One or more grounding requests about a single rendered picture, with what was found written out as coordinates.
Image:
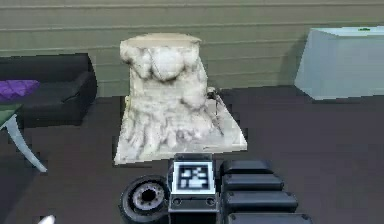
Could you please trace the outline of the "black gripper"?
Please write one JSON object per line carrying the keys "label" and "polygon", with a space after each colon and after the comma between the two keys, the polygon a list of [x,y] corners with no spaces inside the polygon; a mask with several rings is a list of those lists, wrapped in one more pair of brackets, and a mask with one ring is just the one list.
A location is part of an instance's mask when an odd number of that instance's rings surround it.
{"label": "black gripper", "polygon": [[122,192],[119,203],[124,224],[167,224],[169,190],[166,178],[146,175]]}

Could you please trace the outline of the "green table with grey legs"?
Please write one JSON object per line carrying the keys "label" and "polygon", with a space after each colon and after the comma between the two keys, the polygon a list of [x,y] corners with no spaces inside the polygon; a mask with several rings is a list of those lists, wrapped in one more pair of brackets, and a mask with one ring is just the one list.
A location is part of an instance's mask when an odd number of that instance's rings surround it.
{"label": "green table with grey legs", "polygon": [[20,132],[17,123],[17,111],[21,107],[21,104],[0,105],[0,130],[5,128],[8,135],[24,157],[40,172],[47,172],[47,168],[33,154]]}

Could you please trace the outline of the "purple cushion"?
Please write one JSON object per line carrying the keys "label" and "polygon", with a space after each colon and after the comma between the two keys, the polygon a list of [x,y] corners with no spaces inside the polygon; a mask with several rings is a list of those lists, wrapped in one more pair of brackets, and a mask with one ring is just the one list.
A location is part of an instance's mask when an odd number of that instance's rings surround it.
{"label": "purple cushion", "polygon": [[40,86],[37,80],[0,81],[0,101],[11,101],[33,93]]}

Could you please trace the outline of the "white marble stone sculpture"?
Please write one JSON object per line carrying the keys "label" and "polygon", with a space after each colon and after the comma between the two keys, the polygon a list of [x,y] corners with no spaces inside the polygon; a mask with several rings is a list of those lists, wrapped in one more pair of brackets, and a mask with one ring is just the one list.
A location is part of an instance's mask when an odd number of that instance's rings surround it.
{"label": "white marble stone sculpture", "polygon": [[208,85],[201,40],[182,33],[149,33],[120,42],[129,66],[121,129],[113,162],[168,159],[177,153],[247,149],[245,133]]}

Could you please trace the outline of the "pale blue cabinet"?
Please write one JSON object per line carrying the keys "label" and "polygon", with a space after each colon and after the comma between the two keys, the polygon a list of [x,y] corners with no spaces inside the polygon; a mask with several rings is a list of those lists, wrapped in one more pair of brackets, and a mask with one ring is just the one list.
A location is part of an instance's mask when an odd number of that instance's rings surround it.
{"label": "pale blue cabinet", "polygon": [[315,100],[384,95],[384,26],[312,28],[294,85]]}

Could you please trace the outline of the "black sofa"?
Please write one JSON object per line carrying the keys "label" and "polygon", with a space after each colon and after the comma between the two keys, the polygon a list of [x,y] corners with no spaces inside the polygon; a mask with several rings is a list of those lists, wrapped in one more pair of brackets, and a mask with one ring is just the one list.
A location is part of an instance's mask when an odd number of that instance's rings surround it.
{"label": "black sofa", "polygon": [[97,95],[97,79],[87,53],[0,57],[0,81],[37,80],[39,87],[0,105],[22,104],[22,127],[80,126]]}

